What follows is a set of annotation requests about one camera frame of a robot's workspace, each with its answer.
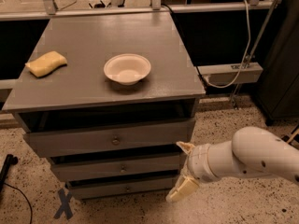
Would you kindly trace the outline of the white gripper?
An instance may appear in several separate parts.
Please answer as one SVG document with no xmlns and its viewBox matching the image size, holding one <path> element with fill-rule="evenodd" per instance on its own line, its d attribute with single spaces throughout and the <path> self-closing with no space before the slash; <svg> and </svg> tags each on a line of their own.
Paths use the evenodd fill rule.
<svg viewBox="0 0 299 224">
<path fill-rule="evenodd" d="M 179 202 L 196 192 L 199 189 L 198 181 L 211 183 L 219 180 L 212 172 L 208 163 L 210 144 L 195 146 L 192 143 L 178 141 L 176 145 L 180 147 L 186 155 L 189 155 L 187 158 L 187 167 L 195 179 L 190 175 L 181 175 L 175 186 L 166 195 L 166 200 L 169 203 Z"/>
</svg>

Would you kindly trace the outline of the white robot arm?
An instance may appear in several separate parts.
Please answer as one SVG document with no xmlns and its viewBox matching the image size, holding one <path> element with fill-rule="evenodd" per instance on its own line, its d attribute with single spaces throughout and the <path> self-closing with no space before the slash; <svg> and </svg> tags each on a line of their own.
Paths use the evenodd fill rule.
<svg viewBox="0 0 299 224">
<path fill-rule="evenodd" d="M 177 142 L 186 160 L 166 200 L 178 202 L 193 194 L 202 183 L 224 177 L 282 177 L 299 184 L 299 150 L 258 127 L 238 130 L 230 141 L 196 146 Z"/>
</svg>

